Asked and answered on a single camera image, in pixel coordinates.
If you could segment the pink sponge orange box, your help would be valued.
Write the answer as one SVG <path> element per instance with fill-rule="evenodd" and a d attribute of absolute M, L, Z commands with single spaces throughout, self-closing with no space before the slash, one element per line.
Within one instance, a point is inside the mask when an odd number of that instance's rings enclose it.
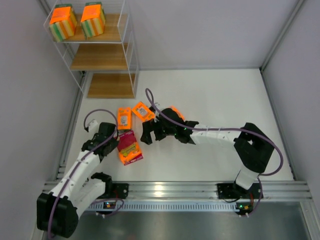
<path fill-rule="evenodd" d="M 124 132 L 119 136 L 117 150 L 118 157 L 124 166 L 143 159 L 142 150 L 133 130 Z"/>

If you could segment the yellow smiley sponge orange box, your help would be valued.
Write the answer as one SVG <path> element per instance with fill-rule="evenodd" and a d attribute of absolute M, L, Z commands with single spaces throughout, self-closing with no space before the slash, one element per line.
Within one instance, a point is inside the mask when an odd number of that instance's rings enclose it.
<path fill-rule="evenodd" d="M 173 105 L 170 106 L 170 108 L 177 113 L 177 115 L 183 120 L 185 121 L 185 117 L 181 114 L 181 112 Z"/>

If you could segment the striped sponge pack orange box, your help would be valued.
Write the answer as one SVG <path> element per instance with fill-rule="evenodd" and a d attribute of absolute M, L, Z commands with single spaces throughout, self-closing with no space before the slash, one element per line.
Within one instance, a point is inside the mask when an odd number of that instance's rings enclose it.
<path fill-rule="evenodd" d="M 49 21 L 49 30 L 56 42 L 62 42 L 75 35 L 77 24 L 73 6 L 57 4 Z"/>

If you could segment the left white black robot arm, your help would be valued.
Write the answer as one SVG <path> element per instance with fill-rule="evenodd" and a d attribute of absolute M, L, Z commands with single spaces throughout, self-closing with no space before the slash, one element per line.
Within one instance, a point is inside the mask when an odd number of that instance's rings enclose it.
<path fill-rule="evenodd" d="M 76 230 L 84 211 L 98 198 L 110 197 L 112 177 L 94 172 L 102 160 L 119 144 L 114 135 L 117 126 L 102 122 L 91 140 L 87 140 L 79 155 L 60 182 L 36 201 L 37 228 L 49 238 L 69 238 Z"/>

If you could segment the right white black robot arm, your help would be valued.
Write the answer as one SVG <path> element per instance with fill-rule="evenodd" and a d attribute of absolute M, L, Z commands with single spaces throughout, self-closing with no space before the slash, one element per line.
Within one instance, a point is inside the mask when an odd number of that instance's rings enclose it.
<path fill-rule="evenodd" d="M 172 108 L 165 108 L 161 114 L 142 123 L 140 140 L 152 144 L 151 133 L 157 141 L 173 136 L 183 144 L 211 144 L 235 151 L 242 162 L 232 186 L 238 194 L 246 194 L 257 177 L 265 172 L 275 149 L 270 139 L 253 123 L 247 122 L 240 131 L 223 131 L 221 128 L 213 131 L 198 121 L 184 120 Z"/>

